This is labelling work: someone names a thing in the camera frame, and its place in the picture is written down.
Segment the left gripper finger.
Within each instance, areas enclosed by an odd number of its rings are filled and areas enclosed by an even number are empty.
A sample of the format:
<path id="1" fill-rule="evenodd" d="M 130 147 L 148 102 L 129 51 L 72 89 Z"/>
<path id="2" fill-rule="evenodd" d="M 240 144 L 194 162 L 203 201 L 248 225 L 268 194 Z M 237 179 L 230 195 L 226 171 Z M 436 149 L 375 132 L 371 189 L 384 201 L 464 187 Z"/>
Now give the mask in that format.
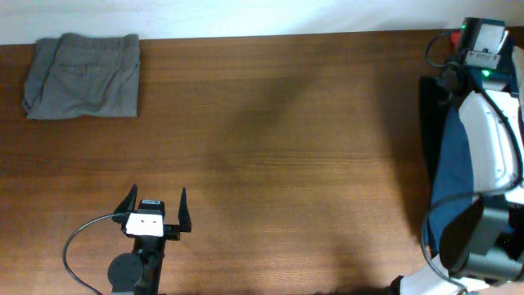
<path id="1" fill-rule="evenodd" d="M 187 191 L 183 187 L 178 208 L 178 222 L 180 225 L 190 225 L 191 216 L 187 205 Z"/>
<path id="2" fill-rule="evenodd" d="M 134 210 L 138 195 L 138 186 L 134 184 L 124 200 L 116 207 L 114 214 L 124 214 Z"/>

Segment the black shorts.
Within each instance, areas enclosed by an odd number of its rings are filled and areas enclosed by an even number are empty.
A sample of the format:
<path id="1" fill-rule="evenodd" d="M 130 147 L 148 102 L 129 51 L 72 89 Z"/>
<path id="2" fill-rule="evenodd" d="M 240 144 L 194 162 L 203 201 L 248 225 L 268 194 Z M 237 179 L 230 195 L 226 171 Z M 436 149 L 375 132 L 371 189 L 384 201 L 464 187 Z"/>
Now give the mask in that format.
<path id="1" fill-rule="evenodd" d="M 449 110 L 449 94 L 437 84 L 435 78 L 428 76 L 422 76 L 419 79 L 418 89 L 422 152 L 430 185 L 433 186 L 439 162 L 445 118 Z"/>

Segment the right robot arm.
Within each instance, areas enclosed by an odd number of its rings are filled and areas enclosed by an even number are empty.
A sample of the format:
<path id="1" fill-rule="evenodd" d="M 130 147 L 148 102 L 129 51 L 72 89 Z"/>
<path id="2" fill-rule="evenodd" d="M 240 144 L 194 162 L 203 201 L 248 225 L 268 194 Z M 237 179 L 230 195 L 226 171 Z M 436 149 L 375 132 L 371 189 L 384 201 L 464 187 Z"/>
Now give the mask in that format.
<path id="1" fill-rule="evenodd" d="M 523 280 L 523 78 L 501 20 L 468 17 L 453 51 L 419 81 L 431 185 L 419 243 L 425 266 L 389 294 L 476 294 Z"/>

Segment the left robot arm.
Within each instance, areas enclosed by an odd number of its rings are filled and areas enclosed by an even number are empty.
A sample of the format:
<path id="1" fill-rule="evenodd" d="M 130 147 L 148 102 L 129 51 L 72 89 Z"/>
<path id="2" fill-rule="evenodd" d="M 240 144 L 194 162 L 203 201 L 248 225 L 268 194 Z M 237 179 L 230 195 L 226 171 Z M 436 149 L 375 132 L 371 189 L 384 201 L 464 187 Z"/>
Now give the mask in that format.
<path id="1" fill-rule="evenodd" d="M 164 202 L 147 199 L 139 202 L 137 197 L 138 187 L 134 185 L 111 218 L 133 240 L 132 251 L 118 255 L 108 267 L 113 294 L 157 294 L 166 243 L 178 241 L 182 233 L 192 231 L 185 189 L 181 192 L 175 225 L 165 223 Z"/>

